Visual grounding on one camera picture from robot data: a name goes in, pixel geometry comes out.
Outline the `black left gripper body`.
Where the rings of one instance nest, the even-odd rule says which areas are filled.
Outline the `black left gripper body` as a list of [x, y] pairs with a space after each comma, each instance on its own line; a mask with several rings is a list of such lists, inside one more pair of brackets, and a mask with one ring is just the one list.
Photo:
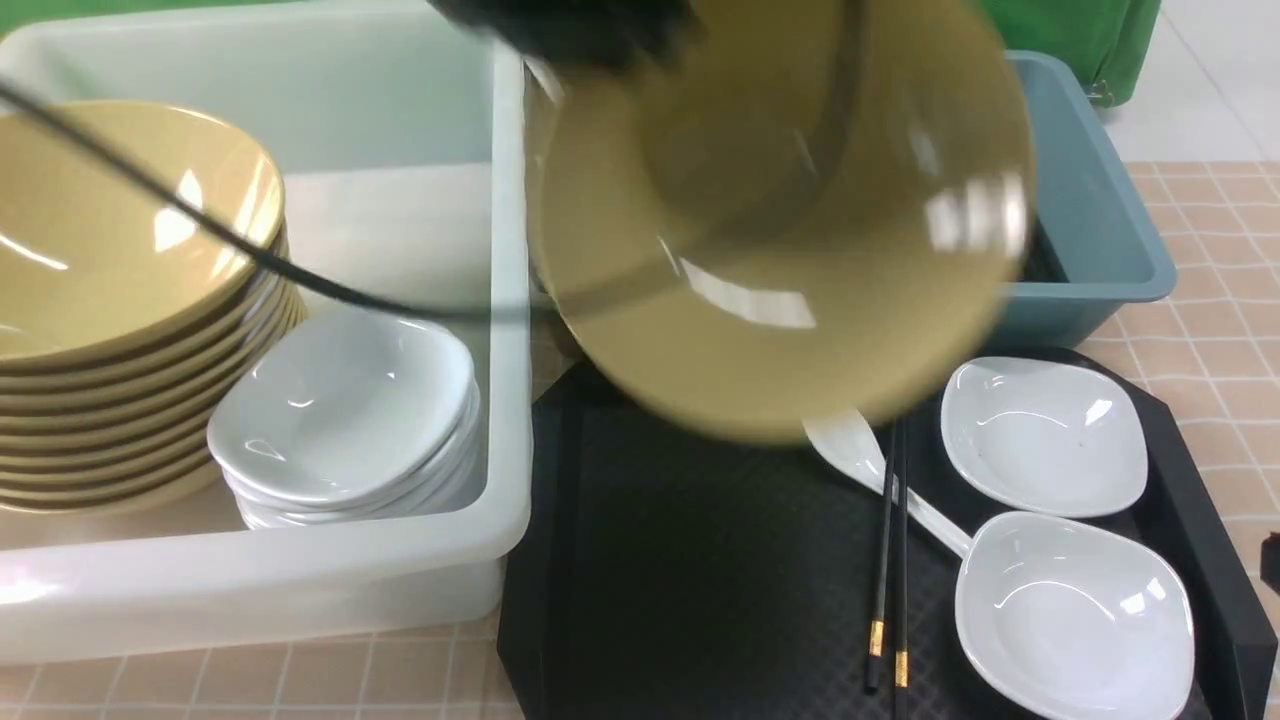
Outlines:
[[701, 28], [690, 1], [431, 1], [448, 20], [552, 65], [627, 70], [668, 61]]

